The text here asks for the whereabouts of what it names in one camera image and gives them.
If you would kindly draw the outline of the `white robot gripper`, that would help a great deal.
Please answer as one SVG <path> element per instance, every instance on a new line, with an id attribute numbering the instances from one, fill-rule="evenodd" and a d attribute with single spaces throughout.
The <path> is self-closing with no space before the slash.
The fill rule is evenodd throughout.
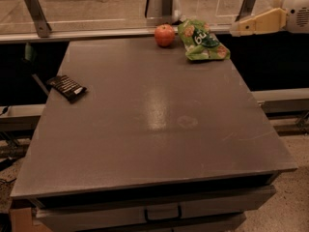
<path id="1" fill-rule="evenodd" d="M 270 0 L 269 11 L 246 16 L 231 25 L 234 37 L 262 35 L 285 29 L 291 33 L 309 33 L 309 0 Z"/>

